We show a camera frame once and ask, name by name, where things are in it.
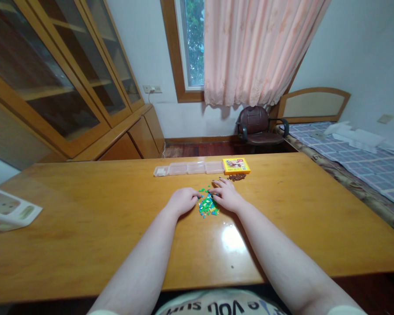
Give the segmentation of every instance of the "chair armrest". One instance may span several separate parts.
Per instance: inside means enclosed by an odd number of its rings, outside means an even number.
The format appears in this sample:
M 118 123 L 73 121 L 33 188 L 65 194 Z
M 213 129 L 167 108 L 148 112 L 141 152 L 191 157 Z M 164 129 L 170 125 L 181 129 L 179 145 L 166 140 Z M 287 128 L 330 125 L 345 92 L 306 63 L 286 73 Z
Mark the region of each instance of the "chair armrest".
M 268 121 L 270 120 L 280 120 L 283 125 L 285 125 L 285 133 L 283 134 L 283 137 L 285 138 L 287 135 L 289 135 L 289 123 L 286 119 L 284 118 L 269 118 Z
M 242 139 L 244 141 L 248 141 L 248 132 L 246 130 L 246 126 L 241 124 L 240 122 L 237 122 L 236 124 L 238 125 L 238 136 L 241 138 L 240 131 L 239 131 L 239 126 L 241 126 L 242 127 Z

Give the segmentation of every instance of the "patterned mattress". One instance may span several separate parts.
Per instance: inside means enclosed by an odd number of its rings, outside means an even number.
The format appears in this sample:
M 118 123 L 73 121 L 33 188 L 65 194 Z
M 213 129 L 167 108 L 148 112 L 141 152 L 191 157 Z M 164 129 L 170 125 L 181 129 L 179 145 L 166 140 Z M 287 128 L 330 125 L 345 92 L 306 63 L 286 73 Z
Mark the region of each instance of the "patterned mattress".
M 308 155 L 346 189 L 378 214 L 394 229 L 394 154 L 378 149 L 369 153 L 327 136 L 312 138 L 331 122 L 289 125 L 286 137 L 295 149 Z M 275 132 L 283 134 L 283 125 Z

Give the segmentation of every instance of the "electrical outlet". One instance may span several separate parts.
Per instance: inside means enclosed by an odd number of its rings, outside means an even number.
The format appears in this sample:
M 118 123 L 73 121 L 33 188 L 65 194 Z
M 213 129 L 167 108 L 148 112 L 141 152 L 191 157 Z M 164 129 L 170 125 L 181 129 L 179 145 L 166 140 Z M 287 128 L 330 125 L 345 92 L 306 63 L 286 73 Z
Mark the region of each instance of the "electrical outlet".
M 384 114 L 377 120 L 379 123 L 388 124 L 391 120 L 393 120 L 394 116 Z
M 145 93 L 150 93 L 150 89 L 151 89 L 150 85 L 143 85 L 143 88 Z
M 143 89 L 145 93 L 162 93 L 162 89 L 160 85 L 143 85 Z
M 152 86 L 154 93 L 162 93 L 162 89 L 160 85 L 154 85 Z

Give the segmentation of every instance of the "glass cabinet door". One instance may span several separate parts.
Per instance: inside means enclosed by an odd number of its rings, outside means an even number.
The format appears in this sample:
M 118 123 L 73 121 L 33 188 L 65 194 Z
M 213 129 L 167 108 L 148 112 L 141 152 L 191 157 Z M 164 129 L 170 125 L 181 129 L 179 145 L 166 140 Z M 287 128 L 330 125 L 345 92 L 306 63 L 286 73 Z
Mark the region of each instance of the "glass cabinet door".
M 115 75 L 108 70 L 110 64 L 96 35 L 92 28 L 90 33 L 75 2 L 73 0 L 28 1 L 66 56 L 68 63 L 71 61 L 79 68 L 80 71 L 75 72 L 81 75 L 80 81 L 109 124 L 115 127 L 132 111 Z
M 81 0 L 81 2 L 87 15 L 91 17 L 91 24 L 97 28 L 97 33 L 99 33 L 115 68 L 114 71 L 118 73 L 118 79 L 130 100 L 131 109 L 133 111 L 137 110 L 144 102 L 105 1 Z
M 0 100 L 68 157 L 109 130 L 61 55 L 51 54 L 11 0 L 0 0 Z

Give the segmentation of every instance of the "blue checkered sheet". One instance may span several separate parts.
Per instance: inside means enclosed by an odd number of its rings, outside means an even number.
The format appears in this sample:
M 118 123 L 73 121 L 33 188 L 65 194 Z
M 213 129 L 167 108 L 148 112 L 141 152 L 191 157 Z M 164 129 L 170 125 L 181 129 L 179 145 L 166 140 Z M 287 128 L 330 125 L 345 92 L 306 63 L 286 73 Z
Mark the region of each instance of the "blue checkered sheet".
M 314 149 L 329 160 L 340 163 L 354 176 L 366 182 L 381 195 L 394 202 L 394 153 L 377 148 L 370 153 L 349 146 L 329 135 L 324 140 L 310 136 L 312 132 L 324 132 L 331 122 L 314 122 L 289 125 L 291 136 Z

